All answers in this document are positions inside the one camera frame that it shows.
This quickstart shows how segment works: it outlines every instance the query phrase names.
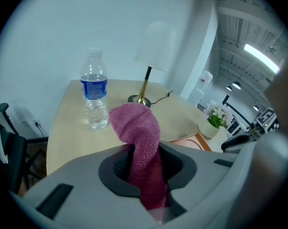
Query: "white flower pot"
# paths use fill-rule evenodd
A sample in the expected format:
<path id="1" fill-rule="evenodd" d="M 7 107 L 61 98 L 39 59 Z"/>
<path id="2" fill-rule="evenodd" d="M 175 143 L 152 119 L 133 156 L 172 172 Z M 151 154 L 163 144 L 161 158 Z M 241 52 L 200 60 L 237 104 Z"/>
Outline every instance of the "white flower pot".
<path id="1" fill-rule="evenodd" d="M 200 133 L 208 138 L 213 138 L 219 131 L 219 128 L 212 126 L 207 119 L 202 120 L 198 124 Z"/>

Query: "white lamp shade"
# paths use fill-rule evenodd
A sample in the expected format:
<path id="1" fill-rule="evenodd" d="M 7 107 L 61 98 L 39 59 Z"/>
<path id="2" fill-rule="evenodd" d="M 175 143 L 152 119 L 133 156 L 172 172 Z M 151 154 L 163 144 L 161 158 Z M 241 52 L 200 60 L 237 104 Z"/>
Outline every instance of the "white lamp shade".
<path id="1" fill-rule="evenodd" d="M 174 53 L 176 31 L 167 23 L 151 23 L 135 54 L 134 61 L 166 71 Z"/>

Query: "potted plant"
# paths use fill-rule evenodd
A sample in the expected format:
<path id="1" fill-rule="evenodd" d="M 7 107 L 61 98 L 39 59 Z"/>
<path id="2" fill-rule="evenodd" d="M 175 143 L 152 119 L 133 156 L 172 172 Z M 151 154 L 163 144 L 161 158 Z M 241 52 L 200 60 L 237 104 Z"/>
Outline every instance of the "potted plant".
<path id="1" fill-rule="evenodd" d="M 199 122 L 200 133 L 208 138 L 213 138 L 219 131 L 219 127 L 226 127 L 231 123 L 233 115 L 230 108 L 214 101 L 204 110 L 204 120 Z"/>

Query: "white bottle cap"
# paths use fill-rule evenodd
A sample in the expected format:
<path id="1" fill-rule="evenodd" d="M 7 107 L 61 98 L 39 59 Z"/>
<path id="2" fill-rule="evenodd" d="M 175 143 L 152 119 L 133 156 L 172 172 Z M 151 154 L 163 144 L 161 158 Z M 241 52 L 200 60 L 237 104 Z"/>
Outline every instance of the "white bottle cap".
<path id="1" fill-rule="evenodd" d="M 103 50 L 101 48 L 89 48 L 89 57 L 102 57 Z"/>

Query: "ceiling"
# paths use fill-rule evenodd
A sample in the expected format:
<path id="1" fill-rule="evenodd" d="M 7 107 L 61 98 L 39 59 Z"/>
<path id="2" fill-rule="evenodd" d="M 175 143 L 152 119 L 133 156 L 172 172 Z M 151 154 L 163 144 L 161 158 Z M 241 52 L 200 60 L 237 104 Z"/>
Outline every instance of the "ceiling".
<path id="1" fill-rule="evenodd" d="M 219 73 L 239 81 L 260 110 L 269 103 L 263 92 L 275 74 L 243 48 L 249 44 L 279 67 L 288 52 L 284 26 L 264 0 L 217 0 Z"/>

